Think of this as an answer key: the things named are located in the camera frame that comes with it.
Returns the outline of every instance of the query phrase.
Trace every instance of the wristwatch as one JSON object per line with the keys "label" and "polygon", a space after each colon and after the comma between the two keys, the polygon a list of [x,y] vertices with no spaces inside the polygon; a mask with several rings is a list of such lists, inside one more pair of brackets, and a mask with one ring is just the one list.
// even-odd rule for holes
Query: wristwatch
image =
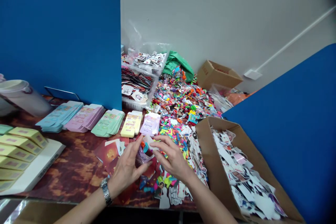
{"label": "wristwatch", "polygon": [[104,178],[103,181],[100,183],[100,187],[103,189],[106,205],[111,205],[113,201],[110,197],[110,192],[107,187],[107,181],[108,178]]}

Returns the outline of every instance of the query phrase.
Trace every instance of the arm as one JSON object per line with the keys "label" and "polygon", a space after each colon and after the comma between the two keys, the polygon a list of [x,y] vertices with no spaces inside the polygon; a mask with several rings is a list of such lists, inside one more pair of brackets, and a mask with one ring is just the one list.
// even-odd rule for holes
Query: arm
{"label": "arm", "polygon": [[161,142],[150,145],[163,150],[168,155],[168,159],[156,150],[154,155],[167,172],[186,184],[204,223],[237,223],[226,207],[189,167],[179,147],[168,136],[159,135],[154,138]]}
{"label": "arm", "polygon": [[[117,162],[115,171],[107,183],[112,200],[136,181],[151,165],[151,162],[148,162],[141,165],[138,169],[135,167],[135,156],[137,155],[142,139],[143,137],[141,136],[136,142],[129,143]],[[89,224],[105,207],[106,203],[103,190],[99,188],[56,221],[55,224]]]}

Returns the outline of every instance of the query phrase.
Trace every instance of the wooden table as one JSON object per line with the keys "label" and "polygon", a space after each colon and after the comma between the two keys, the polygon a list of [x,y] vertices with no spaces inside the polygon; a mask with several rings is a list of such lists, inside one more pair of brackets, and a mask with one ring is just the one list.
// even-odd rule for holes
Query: wooden table
{"label": "wooden table", "polygon": [[[40,120],[41,118],[35,118],[25,111],[20,111],[13,116],[0,118],[0,124],[41,130],[39,126],[35,126]],[[107,138],[97,137],[90,131],[77,133],[63,130],[57,134],[44,132],[42,134],[44,137],[61,142],[66,145],[66,148],[32,191],[5,197],[38,199],[59,203],[77,204],[81,202],[91,195],[99,187],[102,179],[107,176],[102,163],[93,153],[98,145]],[[109,140],[118,137],[120,137],[120,130]],[[113,204],[126,207],[159,208],[159,200],[155,199],[151,192],[144,192],[143,190],[137,190],[124,204],[118,199],[114,200]],[[194,212],[196,206],[189,197],[186,197],[182,204],[171,205],[170,209]]]}

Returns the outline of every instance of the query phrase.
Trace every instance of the green plastic bag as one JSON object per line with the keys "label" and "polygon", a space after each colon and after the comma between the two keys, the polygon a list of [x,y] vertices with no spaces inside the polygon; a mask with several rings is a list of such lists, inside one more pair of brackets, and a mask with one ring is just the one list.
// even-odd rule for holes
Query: green plastic bag
{"label": "green plastic bag", "polygon": [[175,51],[170,51],[166,65],[162,72],[164,74],[173,75],[173,70],[179,65],[181,65],[185,72],[185,81],[191,82],[194,78],[194,70],[191,68],[188,62]]}

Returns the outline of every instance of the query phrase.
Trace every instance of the left hand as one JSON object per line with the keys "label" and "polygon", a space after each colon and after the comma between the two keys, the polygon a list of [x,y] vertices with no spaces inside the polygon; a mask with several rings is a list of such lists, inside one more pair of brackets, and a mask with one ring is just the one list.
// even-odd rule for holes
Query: left hand
{"label": "left hand", "polygon": [[139,168],[135,167],[135,157],[143,137],[144,136],[141,135],[137,141],[129,143],[119,158],[114,173],[107,184],[111,196],[118,196],[123,190],[136,181],[152,164],[152,161],[150,161],[142,164]]}

